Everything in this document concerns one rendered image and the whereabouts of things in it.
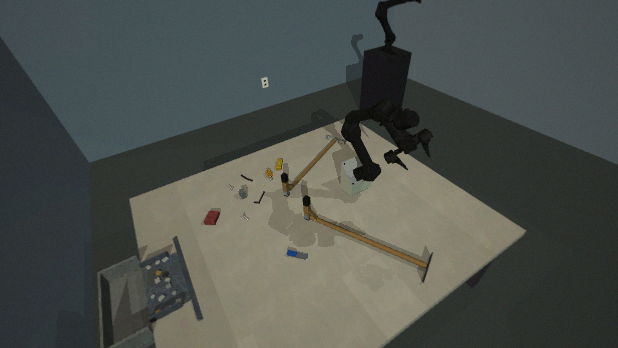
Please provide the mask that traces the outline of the red rectangular block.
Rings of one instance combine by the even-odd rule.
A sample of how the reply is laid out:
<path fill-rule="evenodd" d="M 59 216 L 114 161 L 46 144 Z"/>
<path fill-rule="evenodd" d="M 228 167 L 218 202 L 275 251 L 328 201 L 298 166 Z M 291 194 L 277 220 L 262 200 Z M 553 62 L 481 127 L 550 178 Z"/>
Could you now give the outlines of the red rectangular block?
<path fill-rule="evenodd" d="M 205 225 L 216 225 L 219 215 L 220 215 L 219 211 L 209 211 L 204 220 L 204 224 Z"/>

